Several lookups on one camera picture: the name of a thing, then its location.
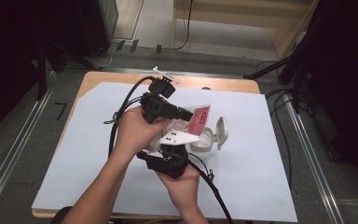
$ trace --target person's right hand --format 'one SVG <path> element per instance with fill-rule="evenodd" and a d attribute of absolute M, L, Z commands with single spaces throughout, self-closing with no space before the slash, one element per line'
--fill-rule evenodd
<path fill-rule="evenodd" d="M 186 223 L 208 223 L 198 206 L 200 173 L 196 169 L 188 165 L 176 179 L 162 173 L 156 174 Z"/>

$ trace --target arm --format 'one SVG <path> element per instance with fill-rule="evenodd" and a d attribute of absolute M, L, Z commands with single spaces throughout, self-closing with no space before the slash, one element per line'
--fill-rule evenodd
<path fill-rule="evenodd" d="M 107 223 L 132 158 L 169 124 L 166 119 L 148 124 L 142 113 L 138 106 L 122 116 L 112 154 L 62 223 Z"/>
<path fill-rule="evenodd" d="M 173 204 L 187 224 L 208 223 L 198 206 L 200 174 L 191 165 L 177 179 L 157 173 Z"/>

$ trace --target white board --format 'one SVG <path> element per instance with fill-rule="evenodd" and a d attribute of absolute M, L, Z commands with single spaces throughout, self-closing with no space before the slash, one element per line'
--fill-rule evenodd
<path fill-rule="evenodd" d="M 106 162 L 112 126 L 103 122 L 112 118 L 131 87 L 101 83 L 77 101 L 32 208 L 59 210 L 77 201 Z M 146 91 L 141 85 L 131 98 Z M 206 126 L 212 130 L 219 117 L 227 118 L 228 139 L 220 151 L 213 146 L 205 163 L 213 169 L 213 182 L 233 219 L 297 221 L 264 95 L 177 88 L 168 101 L 181 107 L 211 104 Z M 203 180 L 199 205 L 206 217 L 225 218 Z M 113 212 L 179 216 L 156 174 L 136 158 Z"/>

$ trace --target person's left hand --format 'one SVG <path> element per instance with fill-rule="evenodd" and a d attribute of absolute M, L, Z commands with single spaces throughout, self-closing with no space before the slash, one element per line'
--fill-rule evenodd
<path fill-rule="evenodd" d="M 115 150 L 131 158 L 146 148 L 151 139 L 171 122 L 170 119 L 159 119 L 149 124 L 142 117 L 143 113 L 142 107 L 137 106 L 127 110 L 119 121 Z"/>

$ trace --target hand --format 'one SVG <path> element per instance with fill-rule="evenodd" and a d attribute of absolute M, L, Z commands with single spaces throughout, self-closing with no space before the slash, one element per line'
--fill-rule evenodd
<path fill-rule="evenodd" d="M 171 122 L 169 119 L 159 119 L 149 124 L 142 117 L 143 113 L 142 107 L 137 106 L 127 110 L 119 121 L 115 150 L 121 150 L 120 153 L 124 153 L 131 159 Z"/>
<path fill-rule="evenodd" d="M 158 172 L 156 174 L 167 188 L 173 204 L 183 218 L 189 213 L 199 211 L 198 192 L 200 173 L 196 169 L 188 165 L 185 172 L 177 179 Z"/>

